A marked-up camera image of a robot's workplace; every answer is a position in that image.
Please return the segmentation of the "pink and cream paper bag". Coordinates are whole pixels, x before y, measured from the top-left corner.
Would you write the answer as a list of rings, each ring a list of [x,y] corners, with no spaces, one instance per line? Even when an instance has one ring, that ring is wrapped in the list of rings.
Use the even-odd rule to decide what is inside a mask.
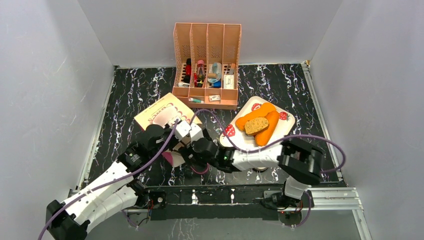
[[[195,123],[202,127],[202,122],[195,116],[194,112],[179,100],[172,93],[167,93],[154,104],[147,107],[134,117],[134,120],[140,125],[144,131],[147,126],[156,124],[165,127],[166,124],[174,125],[176,120],[187,121],[189,124]],[[160,149],[144,150],[141,148],[141,156],[147,157],[148,161],[143,163],[134,173],[142,173],[147,169],[156,159],[165,153],[165,159],[173,166],[178,167],[186,163],[180,154],[180,148],[185,147],[190,143],[189,139],[184,140],[182,143],[176,143],[174,138],[167,141],[166,146],[161,146]]]

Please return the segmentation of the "brown bread slice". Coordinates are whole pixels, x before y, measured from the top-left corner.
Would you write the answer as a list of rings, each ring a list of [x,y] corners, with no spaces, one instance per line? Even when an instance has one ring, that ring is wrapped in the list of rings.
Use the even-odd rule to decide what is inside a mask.
[[[244,132],[247,136],[255,136],[268,129],[270,123],[265,117],[256,117],[249,120],[244,125]]]

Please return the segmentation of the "orange baguette bread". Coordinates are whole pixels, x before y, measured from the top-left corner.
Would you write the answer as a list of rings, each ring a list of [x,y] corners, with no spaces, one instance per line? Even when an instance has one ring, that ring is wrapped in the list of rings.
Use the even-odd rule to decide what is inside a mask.
[[[265,116],[265,118],[269,121],[269,127],[255,136],[255,143],[257,146],[263,147],[268,144],[279,122],[279,117],[280,114],[276,110]]]

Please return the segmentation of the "long twisted orange bread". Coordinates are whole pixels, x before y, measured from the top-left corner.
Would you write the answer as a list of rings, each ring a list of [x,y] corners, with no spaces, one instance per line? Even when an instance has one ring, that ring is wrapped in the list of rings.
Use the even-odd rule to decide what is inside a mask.
[[[252,112],[246,114],[245,116],[242,116],[238,118],[235,121],[235,126],[242,132],[245,131],[245,125],[248,121],[251,121],[255,118],[259,117],[265,117],[268,113],[275,111],[276,107],[269,102],[262,103],[261,106]]]

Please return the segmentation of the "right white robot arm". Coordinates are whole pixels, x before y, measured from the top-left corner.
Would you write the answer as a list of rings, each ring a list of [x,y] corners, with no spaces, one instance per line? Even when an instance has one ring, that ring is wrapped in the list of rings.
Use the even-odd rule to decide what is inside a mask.
[[[218,146],[203,137],[178,151],[187,164],[210,165],[225,173],[281,168],[288,178],[282,194],[272,199],[281,207],[295,207],[309,187],[320,183],[324,160],[324,154],[318,148],[297,137],[246,151]]]

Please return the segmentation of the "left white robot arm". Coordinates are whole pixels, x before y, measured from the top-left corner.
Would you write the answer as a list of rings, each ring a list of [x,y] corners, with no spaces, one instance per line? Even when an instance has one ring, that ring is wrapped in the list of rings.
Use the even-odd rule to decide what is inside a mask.
[[[149,125],[141,139],[119,155],[96,180],[62,202],[50,202],[38,238],[49,232],[55,240],[84,240],[93,228],[115,213],[133,206],[147,206],[149,194],[141,189],[137,178],[179,142],[178,125]]]

